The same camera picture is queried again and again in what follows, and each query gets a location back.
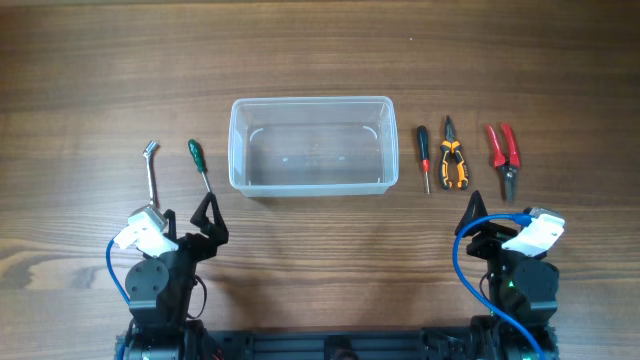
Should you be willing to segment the clear plastic container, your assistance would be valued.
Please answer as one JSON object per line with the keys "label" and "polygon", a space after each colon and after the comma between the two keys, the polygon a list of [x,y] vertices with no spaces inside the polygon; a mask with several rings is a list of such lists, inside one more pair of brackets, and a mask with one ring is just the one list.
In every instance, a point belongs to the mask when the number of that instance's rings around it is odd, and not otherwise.
{"label": "clear plastic container", "polygon": [[238,99],[228,172],[246,197],[383,194],[399,178],[394,104],[386,96]]}

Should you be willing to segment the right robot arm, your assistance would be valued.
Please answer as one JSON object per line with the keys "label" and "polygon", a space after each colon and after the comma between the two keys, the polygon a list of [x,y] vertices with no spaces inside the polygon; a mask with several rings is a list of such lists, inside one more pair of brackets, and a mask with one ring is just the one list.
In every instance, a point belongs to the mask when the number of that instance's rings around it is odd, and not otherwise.
{"label": "right robot arm", "polygon": [[[559,269],[544,260],[565,230],[565,219],[550,210],[489,214],[474,191],[456,230],[452,264],[462,285],[484,307],[466,330],[467,359],[556,359],[555,330],[549,320],[558,309]],[[474,286],[459,264],[460,243],[466,254],[487,264]]]}

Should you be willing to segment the green handled screwdriver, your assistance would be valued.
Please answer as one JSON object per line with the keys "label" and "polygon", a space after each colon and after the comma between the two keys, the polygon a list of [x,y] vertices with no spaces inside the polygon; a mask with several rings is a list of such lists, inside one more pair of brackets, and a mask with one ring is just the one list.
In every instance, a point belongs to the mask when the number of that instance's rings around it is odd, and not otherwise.
{"label": "green handled screwdriver", "polygon": [[195,139],[190,139],[188,141],[188,148],[198,172],[203,177],[203,181],[207,191],[211,192],[212,188],[207,175],[206,161],[200,144]]}

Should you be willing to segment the black red screwdriver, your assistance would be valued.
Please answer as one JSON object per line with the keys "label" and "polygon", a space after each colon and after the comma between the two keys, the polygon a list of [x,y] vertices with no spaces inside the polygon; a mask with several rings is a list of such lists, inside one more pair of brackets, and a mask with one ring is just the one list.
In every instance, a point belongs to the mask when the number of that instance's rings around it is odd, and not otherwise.
{"label": "black red screwdriver", "polygon": [[419,147],[419,154],[420,154],[422,169],[424,173],[425,193],[429,195],[430,194],[430,184],[429,184],[430,157],[429,157],[429,141],[428,141],[427,128],[424,125],[418,126],[416,134],[417,134],[417,142]]}

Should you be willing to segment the red handled snips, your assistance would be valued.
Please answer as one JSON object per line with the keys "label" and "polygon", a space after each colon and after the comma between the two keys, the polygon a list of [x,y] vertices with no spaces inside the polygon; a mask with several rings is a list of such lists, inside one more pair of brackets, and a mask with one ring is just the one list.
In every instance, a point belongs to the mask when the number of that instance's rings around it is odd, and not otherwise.
{"label": "red handled snips", "polygon": [[500,172],[503,179],[504,198],[513,203],[517,192],[517,179],[521,167],[520,153],[512,127],[502,123],[500,128],[507,143],[507,152],[503,152],[498,136],[491,125],[486,130],[493,149],[493,167]]}

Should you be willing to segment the silver socket wrench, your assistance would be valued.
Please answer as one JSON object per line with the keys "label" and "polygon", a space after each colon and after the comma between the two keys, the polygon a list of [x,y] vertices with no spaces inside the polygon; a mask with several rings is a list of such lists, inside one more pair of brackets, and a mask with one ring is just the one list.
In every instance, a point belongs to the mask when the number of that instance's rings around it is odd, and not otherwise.
{"label": "silver socket wrench", "polygon": [[156,180],[153,169],[153,155],[154,152],[158,148],[158,143],[154,140],[151,140],[143,151],[143,157],[146,161],[146,170],[147,170],[147,181],[149,187],[149,197],[150,204],[153,206],[157,205],[157,188],[156,188]]}

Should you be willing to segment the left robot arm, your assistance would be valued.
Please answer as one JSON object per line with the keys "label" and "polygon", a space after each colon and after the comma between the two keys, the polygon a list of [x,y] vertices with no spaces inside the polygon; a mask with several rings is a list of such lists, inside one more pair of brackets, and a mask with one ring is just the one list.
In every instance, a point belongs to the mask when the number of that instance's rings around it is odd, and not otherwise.
{"label": "left robot arm", "polygon": [[198,315],[189,313],[192,290],[203,285],[197,264],[217,254],[229,240],[216,196],[209,192],[190,222],[196,233],[179,237],[175,213],[143,206],[129,217],[128,225],[108,245],[131,245],[143,259],[116,287],[132,315],[126,332],[117,339],[116,359],[222,359],[221,346],[211,337]]}

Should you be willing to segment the orange black needle-nose pliers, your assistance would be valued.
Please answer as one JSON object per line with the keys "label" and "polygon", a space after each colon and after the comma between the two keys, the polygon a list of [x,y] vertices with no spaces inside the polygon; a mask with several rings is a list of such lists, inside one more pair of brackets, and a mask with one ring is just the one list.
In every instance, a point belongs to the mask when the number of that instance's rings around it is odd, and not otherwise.
{"label": "orange black needle-nose pliers", "polygon": [[441,158],[438,166],[438,178],[443,190],[449,190],[454,182],[450,178],[450,167],[457,170],[456,185],[461,190],[469,187],[469,171],[462,155],[461,143],[457,140],[455,127],[449,115],[445,116],[445,140],[440,145]]}

